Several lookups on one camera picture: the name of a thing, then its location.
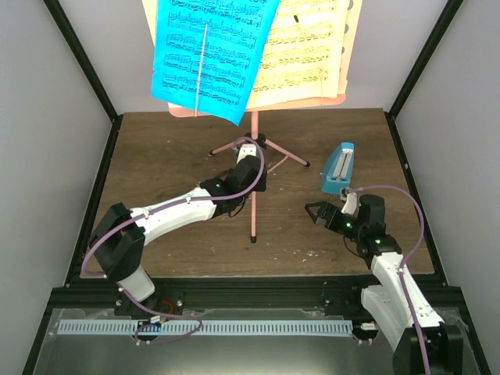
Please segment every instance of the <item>sheet music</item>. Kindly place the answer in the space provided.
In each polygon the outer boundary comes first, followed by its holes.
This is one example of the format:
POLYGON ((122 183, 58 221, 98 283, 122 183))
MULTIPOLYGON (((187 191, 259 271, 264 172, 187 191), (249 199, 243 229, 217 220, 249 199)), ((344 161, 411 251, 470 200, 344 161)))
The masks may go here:
POLYGON ((281 0, 249 108, 337 97, 348 7, 349 0, 281 0))
POLYGON ((239 125, 279 0, 159 0, 152 96, 239 125))

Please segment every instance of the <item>robotic arm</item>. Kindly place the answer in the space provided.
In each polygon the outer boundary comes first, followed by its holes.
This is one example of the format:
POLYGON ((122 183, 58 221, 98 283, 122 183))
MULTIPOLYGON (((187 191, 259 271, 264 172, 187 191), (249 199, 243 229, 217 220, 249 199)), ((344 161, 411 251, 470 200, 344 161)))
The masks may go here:
MULTIPOLYGON (((95 258, 106 277, 118 283, 136 301, 153 309, 158 301, 154 296, 155 285, 141 266, 143 248, 172 230, 232 213, 252 192, 237 198, 224 197, 248 189, 258 176, 260 163, 256 146, 242 145, 237 165, 232 170, 201 182, 198 187, 180 197, 134 209, 127 209, 123 203, 111 206, 90 236, 90 248, 121 223, 134 217, 143 217, 112 235, 95 252, 95 258)), ((264 165, 264 171, 252 191, 265 190, 264 165)))
MULTIPOLYGON (((395 373, 423 373, 415 322, 399 278, 402 250, 386 233, 384 199, 377 195, 362 195, 358 216, 354 216, 358 208, 356 193, 344 192, 342 198, 345 200, 342 209, 329 202, 318 202, 305 205, 305 210, 315 223, 354 241, 359 257, 380 281, 380 285, 362 289, 361 303, 392 347, 395 373)), ((406 266, 404 280, 427 343, 432 374, 459 373, 463 350, 459 328, 445 324, 425 299, 406 266)))

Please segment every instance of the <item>music stand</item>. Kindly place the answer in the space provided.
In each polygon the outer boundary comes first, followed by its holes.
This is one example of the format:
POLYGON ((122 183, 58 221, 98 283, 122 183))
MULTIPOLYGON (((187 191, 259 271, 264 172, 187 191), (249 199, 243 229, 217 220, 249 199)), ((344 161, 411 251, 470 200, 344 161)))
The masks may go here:
MULTIPOLYGON (((247 108, 246 112, 252 113, 251 121, 251 131, 246 136, 251 137, 256 140, 261 146, 268 145, 276 151, 282 153, 284 157, 276 165, 273 166, 268 172, 275 170, 279 165, 284 163, 288 158, 301 163, 305 167, 309 167, 310 164, 306 160, 298 157, 297 155, 289 152, 287 149, 280 147, 278 144, 270 141, 266 138, 264 134, 259 133, 259 112, 269 111, 276 109, 299 109, 299 108, 310 108, 317 106, 326 105, 339 105, 343 103, 346 99, 345 91, 347 88, 347 73, 348 66, 351 60, 352 48, 354 46, 355 32, 358 26, 359 12, 361 10, 361 4, 363 0, 351 0, 348 13, 346 17, 346 25, 344 42, 342 48, 341 57, 341 72, 339 77, 338 95, 336 98, 306 98, 293 100, 288 102, 282 102, 275 105, 265 105, 255 108, 247 108)), ((156 13, 158 11, 157 0, 142 0, 142 5, 145 10, 146 19, 148 20, 149 30, 151 32, 153 44, 156 43, 156 13)), ((194 116, 207 116, 205 113, 199 112, 197 110, 187 109, 179 105, 174 105, 169 103, 169 112, 175 117, 194 117, 194 116)), ((215 148, 209 151, 209 155, 215 155, 224 150, 230 149, 234 146, 234 143, 228 143, 219 148, 215 148)), ((252 192, 252 215, 251 215, 251 231, 250 231, 250 242, 257 242, 257 193, 252 192)))

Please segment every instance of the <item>white wall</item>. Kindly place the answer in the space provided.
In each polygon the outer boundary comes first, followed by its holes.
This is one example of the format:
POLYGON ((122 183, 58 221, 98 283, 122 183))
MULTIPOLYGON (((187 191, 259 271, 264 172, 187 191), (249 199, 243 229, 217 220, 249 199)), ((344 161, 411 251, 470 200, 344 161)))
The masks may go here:
MULTIPOLYGON (((153 44, 140 0, 60 0, 118 113, 166 111, 150 95, 153 44)), ((391 108, 445 0, 365 0, 338 108, 391 108)))
POLYGON ((1 372, 62 286, 109 120, 42 1, 0 2, 1 372))
POLYGON ((451 284, 500 373, 500 2, 463 2, 398 129, 451 284))

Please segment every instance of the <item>wooden surface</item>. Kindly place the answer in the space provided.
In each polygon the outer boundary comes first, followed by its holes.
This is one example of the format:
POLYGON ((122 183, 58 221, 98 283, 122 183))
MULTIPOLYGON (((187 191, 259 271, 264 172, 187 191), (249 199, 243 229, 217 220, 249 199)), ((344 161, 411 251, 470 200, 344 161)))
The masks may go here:
MULTIPOLYGON (((261 112, 260 131, 271 141, 307 159, 305 168, 287 160, 268 176, 267 191, 257 194, 257 243, 251 244, 250 204, 234 218, 220 216, 175 230, 149 244, 142 265, 161 276, 281 276, 368 273, 342 237, 315 225, 306 203, 337 196, 321 192, 320 172, 343 141, 355 144, 352 186, 393 184, 407 188, 388 125, 380 109, 296 109, 261 112)), ((250 115, 240 127, 203 116, 176 118, 169 113, 128 113, 112 157, 97 220, 123 202, 141 207, 175 198, 234 166, 236 155, 217 148, 248 132, 250 115)), ((265 151, 267 165, 281 160, 265 151)), ((404 252, 419 233, 412 203, 397 191, 371 191, 386 200, 387 232, 404 252)), ((430 273, 425 245, 410 259, 413 273, 430 273)), ((90 270, 98 270, 96 262, 90 270)))

